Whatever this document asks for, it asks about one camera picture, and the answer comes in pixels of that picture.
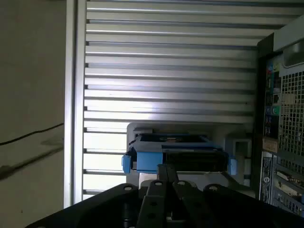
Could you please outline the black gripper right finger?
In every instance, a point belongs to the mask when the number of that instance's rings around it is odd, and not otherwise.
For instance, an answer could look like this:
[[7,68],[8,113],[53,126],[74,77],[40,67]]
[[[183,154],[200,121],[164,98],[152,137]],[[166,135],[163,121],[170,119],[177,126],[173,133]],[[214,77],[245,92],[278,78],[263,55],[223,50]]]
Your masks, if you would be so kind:
[[302,228],[304,219],[219,184],[204,190],[179,180],[174,166],[167,175],[190,228]]

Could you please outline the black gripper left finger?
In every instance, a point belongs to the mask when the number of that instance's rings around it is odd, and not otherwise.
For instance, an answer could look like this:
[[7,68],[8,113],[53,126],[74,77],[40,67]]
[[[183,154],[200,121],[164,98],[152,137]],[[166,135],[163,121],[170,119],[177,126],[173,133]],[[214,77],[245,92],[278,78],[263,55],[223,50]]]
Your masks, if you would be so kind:
[[29,225],[30,228],[152,228],[165,221],[167,169],[148,187],[120,184]]

